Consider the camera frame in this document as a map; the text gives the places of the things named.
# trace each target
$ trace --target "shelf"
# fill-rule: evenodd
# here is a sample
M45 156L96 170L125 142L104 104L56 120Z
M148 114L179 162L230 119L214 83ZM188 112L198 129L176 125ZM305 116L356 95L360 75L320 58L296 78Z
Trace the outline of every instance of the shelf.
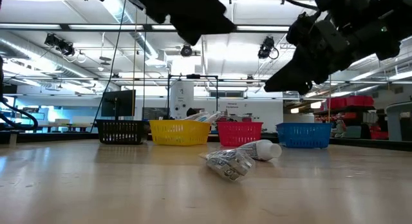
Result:
M342 107L339 109L334 109L330 111L330 114L334 115L340 112L366 112L366 111L370 111L370 110L374 110L375 107L373 106L347 106L347 107ZM319 112L315 112L314 115L327 115L329 114L329 111L319 111Z

